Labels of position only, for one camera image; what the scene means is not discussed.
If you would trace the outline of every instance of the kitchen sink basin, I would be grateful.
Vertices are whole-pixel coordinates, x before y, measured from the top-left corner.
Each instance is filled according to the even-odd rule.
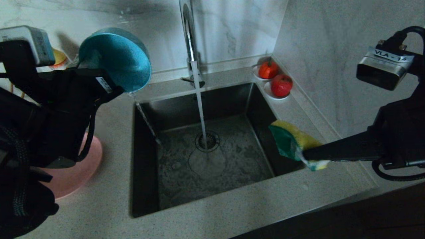
[[[276,120],[254,83],[202,93],[207,145],[196,95],[135,107],[132,215],[143,216],[303,168],[279,155]]]

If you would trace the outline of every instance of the speckled countertop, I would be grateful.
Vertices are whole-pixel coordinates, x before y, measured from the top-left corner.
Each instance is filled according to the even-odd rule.
[[[203,90],[255,80],[250,68],[204,75]],[[152,84],[140,101],[194,93],[189,83]],[[337,139],[320,113],[297,87],[284,101],[266,98],[277,118],[295,124],[323,143]],[[103,162],[93,178],[58,200],[58,213],[23,238],[229,238],[296,216],[377,187],[360,163],[331,163],[325,170],[305,168],[139,218],[130,216],[133,102],[121,95],[103,105],[95,135]]]

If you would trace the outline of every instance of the marble wall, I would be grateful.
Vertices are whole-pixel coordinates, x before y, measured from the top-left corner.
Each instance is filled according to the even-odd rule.
[[[134,33],[153,71],[186,67],[179,0],[2,0],[0,28],[29,25],[74,57],[81,42],[105,27]],[[287,0],[193,0],[204,63],[272,53]]]
[[[380,106],[408,97],[417,78],[408,75],[395,91],[356,79],[357,63],[380,39],[408,26],[425,26],[425,1],[289,0],[274,55],[337,132],[366,130]],[[409,34],[407,50],[421,53]]]

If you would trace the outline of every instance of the red tomato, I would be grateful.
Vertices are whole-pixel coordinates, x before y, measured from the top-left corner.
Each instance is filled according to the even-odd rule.
[[[287,75],[277,75],[270,83],[272,93],[277,97],[285,97],[289,95],[292,85],[292,79]]]
[[[275,62],[264,62],[261,64],[258,75],[263,79],[271,79],[279,72],[279,66]]]

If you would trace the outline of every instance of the sponge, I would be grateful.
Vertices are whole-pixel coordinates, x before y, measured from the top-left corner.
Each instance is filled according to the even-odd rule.
[[[299,130],[295,125],[276,120],[269,126],[275,138],[279,154],[296,161],[302,161],[311,171],[324,169],[330,160],[306,160],[303,151],[322,145],[315,138]]]

